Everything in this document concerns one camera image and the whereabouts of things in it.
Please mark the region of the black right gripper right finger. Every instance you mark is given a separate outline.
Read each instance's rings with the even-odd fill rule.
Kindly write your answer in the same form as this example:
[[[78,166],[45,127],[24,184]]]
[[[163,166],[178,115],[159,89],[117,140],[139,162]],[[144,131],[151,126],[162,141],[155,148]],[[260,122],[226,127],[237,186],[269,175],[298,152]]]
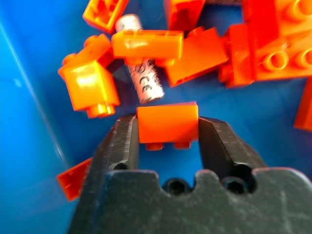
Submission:
[[[230,171],[236,164],[246,164],[252,169],[266,166],[260,155],[224,121],[199,117],[198,133],[204,169]]]

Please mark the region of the large orange studded brick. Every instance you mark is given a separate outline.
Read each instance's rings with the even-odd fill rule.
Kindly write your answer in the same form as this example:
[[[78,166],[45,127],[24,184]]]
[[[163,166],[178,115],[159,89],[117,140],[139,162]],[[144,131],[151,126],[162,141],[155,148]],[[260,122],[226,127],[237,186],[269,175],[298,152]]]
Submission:
[[[312,76],[312,31],[278,38],[254,51],[254,79],[282,80]]]
[[[242,9],[259,46],[312,31],[312,0],[242,0]]]

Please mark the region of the blue plastic bin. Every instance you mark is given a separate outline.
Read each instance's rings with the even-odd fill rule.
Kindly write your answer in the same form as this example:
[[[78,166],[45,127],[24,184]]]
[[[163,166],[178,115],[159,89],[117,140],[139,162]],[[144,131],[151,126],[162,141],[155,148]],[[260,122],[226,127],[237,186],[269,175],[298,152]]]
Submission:
[[[62,60],[99,31],[82,15],[89,0],[0,0],[0,234],[66,234],[76,208],[57,175],[90,158],[120,116],[139,101],[122,63],[112,67],[121,104],[113,116],[76,112]],[[295,129],[305,78],[228,89],[214,71],[170,87],[157,105],[195,101],[199,114],[227,122],[270,167],[312,180],[312,133]]]

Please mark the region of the small orange toy brick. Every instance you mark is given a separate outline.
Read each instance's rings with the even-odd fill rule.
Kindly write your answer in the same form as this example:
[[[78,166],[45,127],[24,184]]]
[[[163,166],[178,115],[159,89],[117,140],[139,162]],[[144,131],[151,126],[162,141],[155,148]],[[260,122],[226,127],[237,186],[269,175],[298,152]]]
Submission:
[[[196,102],[145,106],[136,109],[139,142],[149,151],[172,143],[175,149],[189,149],[199,139]]]

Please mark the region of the silver cylindrical battery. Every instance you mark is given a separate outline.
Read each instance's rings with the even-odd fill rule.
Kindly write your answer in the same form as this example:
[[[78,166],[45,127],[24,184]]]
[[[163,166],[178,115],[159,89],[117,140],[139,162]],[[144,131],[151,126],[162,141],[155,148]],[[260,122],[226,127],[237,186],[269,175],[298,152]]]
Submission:
[[[122,30],[142,29],[140,19],[135,14],[122,16],[116,22],[115,26],[118,32]],[[146,58],[141,63],[129,65],[128,70],[140,104],[146,104],[164,97],[164,91],[158,78],[154,59]]]

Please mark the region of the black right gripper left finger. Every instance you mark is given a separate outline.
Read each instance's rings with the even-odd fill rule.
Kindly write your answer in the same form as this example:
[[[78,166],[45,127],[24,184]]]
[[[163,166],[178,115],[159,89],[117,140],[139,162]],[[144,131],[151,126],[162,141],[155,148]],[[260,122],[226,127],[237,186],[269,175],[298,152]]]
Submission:
[[[135,114],[117,119],[95,150],[67,234],[93,234],[105,195],[106,174],[113,170],[137,169],[138,121]]]

